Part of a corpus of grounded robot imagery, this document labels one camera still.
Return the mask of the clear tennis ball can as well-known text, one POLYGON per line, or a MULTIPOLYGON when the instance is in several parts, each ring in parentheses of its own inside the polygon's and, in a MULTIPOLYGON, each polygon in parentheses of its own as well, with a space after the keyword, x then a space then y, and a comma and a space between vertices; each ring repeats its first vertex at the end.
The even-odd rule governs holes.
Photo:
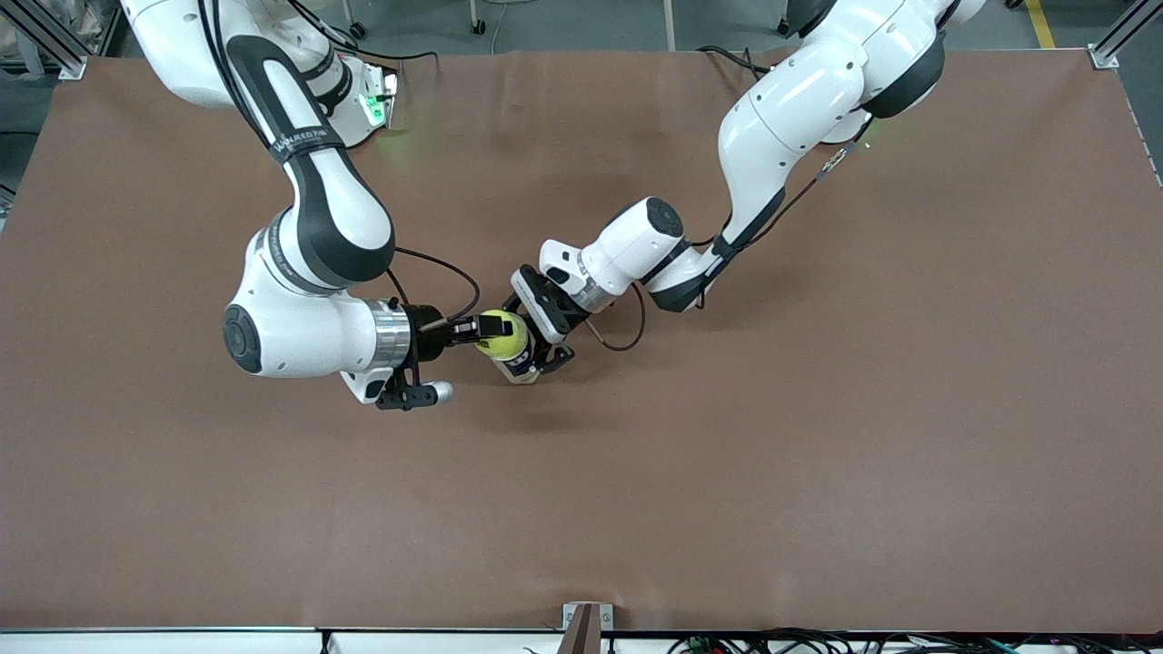
POLYGON ((526 343, 519 347, 498 346, 486 351, 486 355, 505 376, 506 381, 511 381, 512 384, 531 384, 541 375, 531 344, 526 343))

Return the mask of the yellow tennis ball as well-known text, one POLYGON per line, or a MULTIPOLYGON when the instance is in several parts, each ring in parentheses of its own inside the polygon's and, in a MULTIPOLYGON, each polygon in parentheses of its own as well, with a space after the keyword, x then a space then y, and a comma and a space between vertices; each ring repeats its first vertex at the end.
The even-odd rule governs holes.
POLYGON ((478 351, 497 362, 525 362, 531 351, 526 320, 505 310, 488 310, 477 317, 478 351))

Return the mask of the aluminium frame post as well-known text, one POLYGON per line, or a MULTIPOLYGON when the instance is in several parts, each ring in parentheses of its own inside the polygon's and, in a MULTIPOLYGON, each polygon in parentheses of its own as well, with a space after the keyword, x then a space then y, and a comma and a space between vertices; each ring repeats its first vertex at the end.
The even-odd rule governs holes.
POLYGON ((64 0, 0 0, 0 71, 9 77, 79 74, 91 54, 64 0))
POLYGON ((1118 69, 1118 54, 1163 15, 1163 0, 1128 0, 1126 10, 1096 43, 1089 43, 1089 61, 1096 70, 1118 69))

